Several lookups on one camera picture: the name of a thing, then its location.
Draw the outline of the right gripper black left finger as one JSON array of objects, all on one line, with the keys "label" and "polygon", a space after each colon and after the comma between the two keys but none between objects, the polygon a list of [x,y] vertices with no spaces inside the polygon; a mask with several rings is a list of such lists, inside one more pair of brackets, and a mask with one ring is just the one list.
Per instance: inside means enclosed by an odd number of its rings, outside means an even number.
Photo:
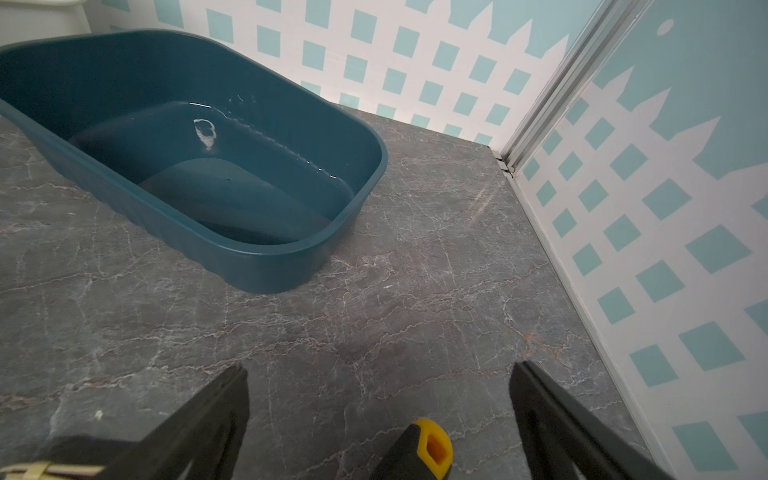
[{"label": "right gripper black left finger", "polygon": [[230,479],[250,416],[247,370],[219,374],[98,479]]}]

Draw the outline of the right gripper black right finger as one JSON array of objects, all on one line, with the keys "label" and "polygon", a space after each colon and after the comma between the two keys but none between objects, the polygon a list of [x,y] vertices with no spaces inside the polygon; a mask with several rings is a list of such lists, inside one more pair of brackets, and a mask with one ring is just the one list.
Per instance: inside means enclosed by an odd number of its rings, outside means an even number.
[{"label": "right gripper black right finger", "polygon": [[668,479],[531,361],[514,365],[509,393],[533,479]]}]

